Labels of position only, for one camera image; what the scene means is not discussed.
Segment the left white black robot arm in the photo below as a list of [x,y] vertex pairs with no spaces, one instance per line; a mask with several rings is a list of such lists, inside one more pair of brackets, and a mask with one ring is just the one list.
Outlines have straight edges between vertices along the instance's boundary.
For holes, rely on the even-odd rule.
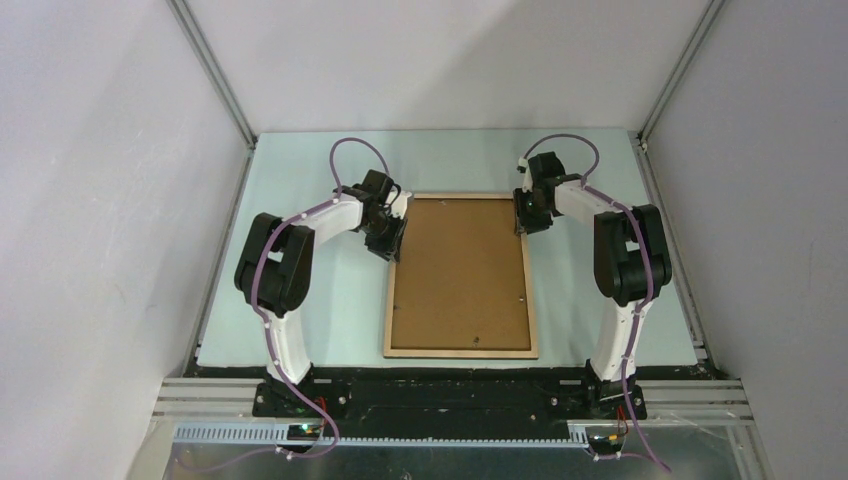
[[288,219],[257,215],[243,246],[234,284],[262,321],[269,374],[282,382],[277,402],[292,416],[304,416],[316,403],[315,388],[304,382],[312,366],[300,307],[310,289],[315,251],[347,232],[364,234],[366,249],[386,262],[400,261],[413,193],[383,172],[342,186],[316,206]]

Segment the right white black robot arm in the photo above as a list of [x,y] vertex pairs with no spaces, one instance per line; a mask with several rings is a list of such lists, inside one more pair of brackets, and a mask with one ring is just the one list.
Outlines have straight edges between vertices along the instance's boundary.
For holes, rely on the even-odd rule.
[[635,351],[644,317],[672,265],[659,209],[631,206],[568,174],[552,153],[520,158],[523,180],[513,192],[515,228],[533,234],[555,218],[570,216],[593,230],[594,279],[607,298],[601,333],[586,364],[581,402],[585,411],[606,418],[635,389]]

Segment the aluminium frame rail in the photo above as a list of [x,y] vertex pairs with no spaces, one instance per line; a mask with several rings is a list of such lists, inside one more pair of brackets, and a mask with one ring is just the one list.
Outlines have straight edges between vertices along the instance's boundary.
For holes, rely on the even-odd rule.
[[[319,436],[297,436],[307,426],[307,418],[255,417],[253,401],[259,383],[247,379],[167,379],[155,403],[152,420],[170,422],[174,438],[180,442],[271,446],[410,446],[410,447],[493,447],[493,448],[586,448],[602,431],[610,430],[612,420],[576,419],[560,425],[554,433],[541,430],[540,414],[518,417],[516,427],[506,420],[452,419],[440,412],[423,426],[406,426],[409,415],[398,420],[380,420],[373,433],[353,424]],[[660,381],[643,387],[647,417],[639,421],[643,430],[651,428],[693,428],[707,432],[713,427],[730,430],[755,425],[747,397],[738,381]]]

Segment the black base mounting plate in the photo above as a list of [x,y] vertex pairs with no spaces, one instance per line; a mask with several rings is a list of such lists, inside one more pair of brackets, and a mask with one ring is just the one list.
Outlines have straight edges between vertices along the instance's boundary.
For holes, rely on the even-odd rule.
[[582,387],[586,367],[556,368],[354,368],[313,367],[291,391],[266,376],[258,385],[255,417],[314,418],[332,430],[359,424],[373,433],[380,420],[409,415],[406,426],[421,427],[440,412],[464,421],[491,418],[519,424],[521,414],[538,413],[541,430],[554,433],[568,420],[644,420],[644,396],[636,385],[629,399],[591,406]]

